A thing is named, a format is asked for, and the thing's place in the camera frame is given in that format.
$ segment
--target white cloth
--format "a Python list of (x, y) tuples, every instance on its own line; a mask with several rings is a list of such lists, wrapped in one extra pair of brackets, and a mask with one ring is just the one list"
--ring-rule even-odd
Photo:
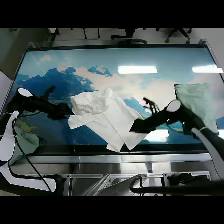
[(141, 115), (108, 88), (97, 92), (83, 92), (71, 97), (73, 112), (68, 124), (71, 129), (86, 125), (109, 145), (107, 149), (120, 152), (125, 143), (129, 150), (141, 142), (146, 134), (129, 132), (134, 120)]

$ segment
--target table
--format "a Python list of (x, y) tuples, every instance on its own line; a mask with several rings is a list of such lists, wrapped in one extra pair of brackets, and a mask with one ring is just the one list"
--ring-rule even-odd
[[(156, 66), (157, 73), (120, 75), (118, 66), (122, 65)], [(192, 67), (208, 65), (216, 66), (217, 63), (206, 42), (190, 45), (148, 44), (128, 47), (95, 45), (27, 49), (7, 101), (13, 97), (18, 87), (26, 88), (40, 96), (44, 94), (44, 90), (55, 85), (55, 91), (49, 97), (50, 102), (66, 102), (71, 107), (70, 96), (112, 88), (128, 106), (146, 118), (151, 114), (142, 107), (142, 97), (153, 100), (160, 109), (163, 109), (175, 99), (174, 84), (206, 82), (211, 89), (216, 121), (222, 133), (224, 129), (222, 75), (196, 74), (192, 71)], [(64, 162), (71, 162), (75, 158), (73, 162), (81, 161), (82, 158), (76, 156), (82, 155), (86, 156), (83, 157), (83, 162), (88, 162), (88, 156), (92, 155), (113, 155), (107, 157), (108, 161), (112, 162), (121, 162), (120, 155), (131, 154), (139, 156), (135, 156), (136, 162), (149, 158), (145, 155), (164, 153), (203, 153), (204, 157), (210, 158), (199, 140), (175, 131), (181, 128), (180, 123), (172, 125), (174, 130), (166, 125), (160, 126), (159, 136), (149, 134), (132, 151), (124, 146), (120, 154), (107, 150), (107, 143), (86, 126), (71, 130), (67, 120), (53, 121), (44, 113), (18, 119), (17, 127), (39, 138), (39, 146), (33, 155), (41, 154), (45, 155), (45, 158), (59, 155), (59, 160)], [(106, 157), (98, 158), (103, 162)], [(129, 161), (130, 156), (125, 157), (124, 160)]]

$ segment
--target crumpled cloth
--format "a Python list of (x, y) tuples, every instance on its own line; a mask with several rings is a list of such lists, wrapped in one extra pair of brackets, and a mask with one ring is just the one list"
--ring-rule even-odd
[(134, 120), (142, 117), (110, 88), (83, 92), (72, 96), (71, 101), (75, 115), (69, 117), (69, 127), (74, 129), (86, 125), (108, 143), (109, 150), (120, 152), (123, 144), (131, 150), (146, 136), (129, 132)]
[(181, 84), (175, 86), (177, 98), (202, 119), (205, 126), (218, 132), (216, 117), (208, 84)]

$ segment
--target tabletop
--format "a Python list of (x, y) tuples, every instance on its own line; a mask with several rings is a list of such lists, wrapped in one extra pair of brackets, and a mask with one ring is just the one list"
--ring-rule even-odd
[[(153, 66), (156, 72), (120, 74), (120, 66)], [(224, 83), (219, 73), (195, 73), (192, 69), (203, 66), (216, 66), (216, 63), (209, 49), (199, 44), (30, 49), (24, 54), (7, 101), (14, 96), (18, 87), (41, 96), (54, 85), (56, 88), (50, 94), (49, 101), (65, 102), (72, 108), (71, 96), (111, 88), (127, 106), (147, 118), (151, 113), (143, 107), (143, 97), (163, 109), (176, 98), (174, 84), (208, 83), (221, 135), (224, 129)], [(87, 126), (71, 130), (68, 119), (51, 120), (45, 113), (21, 117), (16, 127), (20, 137), (26, 136), (31, 142), (39, 139), (33, 143), (36, 144), (35, 150), (69, 146), (81, 153), (109, 151), (106, 149), (107, 142)], [(161, 125), (132, 151), (204, 150), (198, 139), (179, 132), (181, 128), (179, 122), (172, 124), (172, 128)], [(121, 151), (129, 152), (125, 146)]]

